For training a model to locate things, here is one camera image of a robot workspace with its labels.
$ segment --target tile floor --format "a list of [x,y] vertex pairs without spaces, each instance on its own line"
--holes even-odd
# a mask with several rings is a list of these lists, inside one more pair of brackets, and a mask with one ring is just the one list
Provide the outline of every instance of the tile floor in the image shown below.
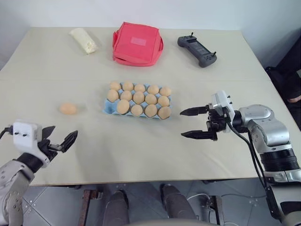
[[[76,226],[79,220],[83,190],[103,191],[101,200],[92,200],[89,207],[87,226],[101,226],[107,199],[114,191],[123,189],[129,199],[129,217],[131,222],[167,218],[160,201],[159,186],[170,183],[176,186],[186,197],[198,193],[209,195],[242,194],[263,196],[264,190],[258,179],[225,180],[204,184],[202,181],[168,181],[85,185],[80,189],[68,187],[33,186],[24,195],[24,226]],[[189,200],[195,213],[201,220],[208,220],[208,209],[201,206],[203,196]],[[269,214],[265,198],[246,198],[236,195],[222,197],[226,225],[239,226],[280,226]],[[210,221],[215,223],[215,214],[211,212]]]

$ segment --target white package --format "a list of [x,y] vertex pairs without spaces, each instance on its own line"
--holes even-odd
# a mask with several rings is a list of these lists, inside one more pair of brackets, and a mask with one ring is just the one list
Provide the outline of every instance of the white package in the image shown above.
[[93,53],[98,49],[96,43],[83,28],[73,29],[69,32],[69,35],[81,45],[87,54]]

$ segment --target table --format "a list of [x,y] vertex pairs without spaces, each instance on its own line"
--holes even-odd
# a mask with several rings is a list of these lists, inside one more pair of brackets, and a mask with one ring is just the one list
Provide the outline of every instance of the table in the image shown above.
[[[165,49],[152,67],[130,67],[112,60],[111,38],[116,28],[86,28],[100,49],[85,55],[68,35],[72,28],[32,28],[0,71],[0,127],[16,119],[56,125],[50,137],[61,143],[77,129],[77,142],[41,169],[33,185],[63,185],[151,180],[256,177],[249,150],[233,133],[218,141],[184,138],[181,132],[206,130],[206,116],[180,116],[203,106],[225,90],[236,109],[263,104],[274,110],[291,135],[301,158],[300,131],[269,77],[239,31],[194,31],[217,61],[199,68],[177,38],[190,30],[161,29]],[[106,115],[101,112],[110,81],[168,85],[172,116],[165,121]],[[74,116],[62,115],[63,102],[80,106]],[[18,157],[12,137],[0,142],[0,164]]]

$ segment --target person's leg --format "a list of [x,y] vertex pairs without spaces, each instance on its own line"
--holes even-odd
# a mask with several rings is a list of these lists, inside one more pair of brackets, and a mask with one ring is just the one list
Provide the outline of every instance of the person's leg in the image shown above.
[[185,196],[176,187],[162,185],[161,198],[169,218],[197,219]]
[[105,207],[103,226],[123,226],[129,224],[128,201],[123,191],[116,191]]

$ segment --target red bag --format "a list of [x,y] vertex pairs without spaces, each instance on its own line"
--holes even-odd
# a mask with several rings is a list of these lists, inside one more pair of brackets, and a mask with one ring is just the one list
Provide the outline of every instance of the red bag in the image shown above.
[[159,29],[123,22],[113,34],[113,60],[123,65],[152,66],[163,50]]

